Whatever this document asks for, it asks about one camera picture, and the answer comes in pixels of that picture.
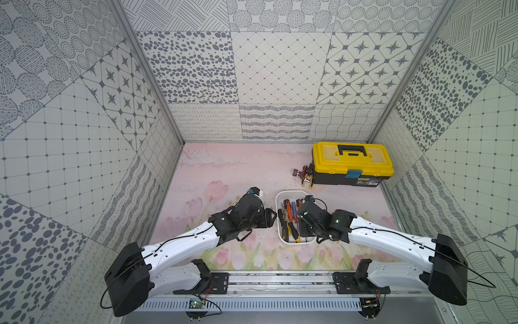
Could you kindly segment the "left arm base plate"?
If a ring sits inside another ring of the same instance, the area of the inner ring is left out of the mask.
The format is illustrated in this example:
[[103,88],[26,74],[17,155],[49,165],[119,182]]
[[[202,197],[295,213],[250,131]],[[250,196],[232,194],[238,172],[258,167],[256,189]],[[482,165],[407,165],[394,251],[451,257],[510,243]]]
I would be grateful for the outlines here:
[[184,273],[193,278],[194,283],[184,283],[173,291],[175,295],[226,294],[229,286],[229,273],[212,272],[201,259],[189,263]]

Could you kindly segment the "large orange black screwdriver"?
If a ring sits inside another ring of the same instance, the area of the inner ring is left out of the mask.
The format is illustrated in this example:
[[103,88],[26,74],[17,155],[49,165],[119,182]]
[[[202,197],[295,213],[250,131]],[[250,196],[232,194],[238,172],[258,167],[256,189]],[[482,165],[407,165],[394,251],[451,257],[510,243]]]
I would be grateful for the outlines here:
[[284,209],[285,209],[285,211],[287,213],[287,217],[288,217],[289,222],[293,222],[294,221],[294,216],[293,216],[293,212],[292,212],[292,209],[291,209],[291,202],[290,202],[290,200],[285,199],[283,201],[283,206],[284,206]]

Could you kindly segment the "clear purple screwdriver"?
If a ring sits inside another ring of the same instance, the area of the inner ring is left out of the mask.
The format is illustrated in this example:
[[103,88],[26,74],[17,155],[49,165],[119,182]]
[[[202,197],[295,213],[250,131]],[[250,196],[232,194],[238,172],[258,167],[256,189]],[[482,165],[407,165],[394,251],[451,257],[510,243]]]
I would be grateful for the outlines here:
[[294,219],[294,224],[298,224],[297,206],[295,202],[291,202],[291,211]]

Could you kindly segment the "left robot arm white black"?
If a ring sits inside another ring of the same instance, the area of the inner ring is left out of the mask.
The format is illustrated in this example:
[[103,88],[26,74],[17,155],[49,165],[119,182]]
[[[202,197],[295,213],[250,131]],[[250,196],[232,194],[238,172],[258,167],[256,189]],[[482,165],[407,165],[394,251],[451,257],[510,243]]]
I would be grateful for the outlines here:
[[105,274],[109,309],[123,317],[159,294],[199,295],[213,280],[206,263],[196,255],[227,242],[245,240],[254,229],[271,228],[277,213],[266,208],[259,190],[251,188],[233,206],[212,214],[198,227],[162,243],[122,248]]

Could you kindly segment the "black yellow deli screwdriver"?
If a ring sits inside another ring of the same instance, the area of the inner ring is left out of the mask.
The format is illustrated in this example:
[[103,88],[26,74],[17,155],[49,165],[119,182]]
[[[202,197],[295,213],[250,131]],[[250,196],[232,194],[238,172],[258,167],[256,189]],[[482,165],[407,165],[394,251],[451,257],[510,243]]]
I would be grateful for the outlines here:
[[294,238],[294,240],[296,242],[300,242],[299,233],[298,233],[297,229],[295,228],[295,225],[292,221],[288,221],[288,228],[289,228],[289,233]]

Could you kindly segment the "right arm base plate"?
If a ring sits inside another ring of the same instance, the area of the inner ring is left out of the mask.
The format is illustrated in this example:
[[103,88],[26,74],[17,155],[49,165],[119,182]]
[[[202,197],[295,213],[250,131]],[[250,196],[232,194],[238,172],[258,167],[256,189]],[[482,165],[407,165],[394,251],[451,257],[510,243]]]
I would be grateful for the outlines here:
[[332,278],[337,294],[390,294],[390,287],[377,286],[368,278],[371,263],[372,259],[362,259],[354,273],[334,272]]

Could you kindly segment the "black yellow large screwdriver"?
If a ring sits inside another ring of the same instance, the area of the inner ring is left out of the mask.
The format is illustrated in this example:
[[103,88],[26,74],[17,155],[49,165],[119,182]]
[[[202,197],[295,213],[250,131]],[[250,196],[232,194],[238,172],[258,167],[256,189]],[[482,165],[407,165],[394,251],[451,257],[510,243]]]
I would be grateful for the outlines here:
[[284,211],[283,211],[283,209],[278,209],[277,211],[278,211],[279,222],[281,224],[283,224],[285,222]]

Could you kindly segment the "black yellow dotted screwdriver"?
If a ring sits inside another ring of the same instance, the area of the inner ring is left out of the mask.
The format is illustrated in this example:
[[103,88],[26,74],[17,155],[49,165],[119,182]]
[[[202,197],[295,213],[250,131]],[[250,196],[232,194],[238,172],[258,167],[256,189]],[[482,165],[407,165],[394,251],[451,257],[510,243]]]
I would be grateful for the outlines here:
[[289,228],[288,228],[288,225],[287,225],[285,211],[284,211],[284,217],[285,217],[285,222],[283,224],[281,224],[281,239],[284,242],[288,242],[289,241]]

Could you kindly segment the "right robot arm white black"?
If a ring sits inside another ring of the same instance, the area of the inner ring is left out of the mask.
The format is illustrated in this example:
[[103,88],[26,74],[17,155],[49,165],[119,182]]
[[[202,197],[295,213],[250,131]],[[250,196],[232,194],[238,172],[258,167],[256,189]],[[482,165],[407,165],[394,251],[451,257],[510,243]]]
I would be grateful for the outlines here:
[[419,280],[435,297],[452,305],[467,305],[468,262],[451,237],[398,232],[342,209],[329,213],[311,196],[298,207],[297,215],[317,242],[352,243],[395,256],[422,271]]

